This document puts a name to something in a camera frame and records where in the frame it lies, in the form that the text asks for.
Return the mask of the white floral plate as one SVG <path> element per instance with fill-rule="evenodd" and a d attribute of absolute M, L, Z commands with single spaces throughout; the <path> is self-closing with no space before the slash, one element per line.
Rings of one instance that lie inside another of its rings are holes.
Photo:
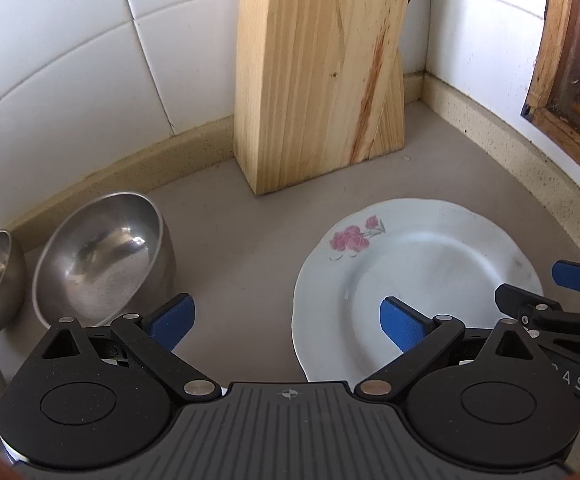
<path fill-rule="evenodd" d="M 530 260 L 490 220 L 442 200 L 369 206 L 333 226 L 303 263 L 293 295 L 296 357 L 311 382 L 356 385 L 402 352 L 381 328 L 384 298 L 491 328 L 504 283 L 543 291 Z"/>

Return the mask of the large steel bowl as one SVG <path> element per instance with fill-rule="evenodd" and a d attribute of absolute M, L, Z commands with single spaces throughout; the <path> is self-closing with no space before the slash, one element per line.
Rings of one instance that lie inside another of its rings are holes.
<path fill-rule="evenodd" d="M 174 295 L 170 229 L 150 198 L 116 192 L 70 214 L 38 258 L 32 306 L 45 327 L 59 318 L 103 326 L 124 313 L 146 315 Z"/>

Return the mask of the wooden knife block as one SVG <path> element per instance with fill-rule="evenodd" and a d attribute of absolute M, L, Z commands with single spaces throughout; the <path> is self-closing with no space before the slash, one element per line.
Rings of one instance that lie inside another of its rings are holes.
<path fill-rule="evenodd" d="M 234 153 L 255 194 L 404 148 L 408 0 L 239 0 Z"/>

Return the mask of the wooden window frame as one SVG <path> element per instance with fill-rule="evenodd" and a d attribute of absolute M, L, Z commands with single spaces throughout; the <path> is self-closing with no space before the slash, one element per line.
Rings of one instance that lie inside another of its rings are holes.
<path fill-rule="evenodd" d="M 521 116 L 580 166 L 580 0 L 546 0 Z"/>

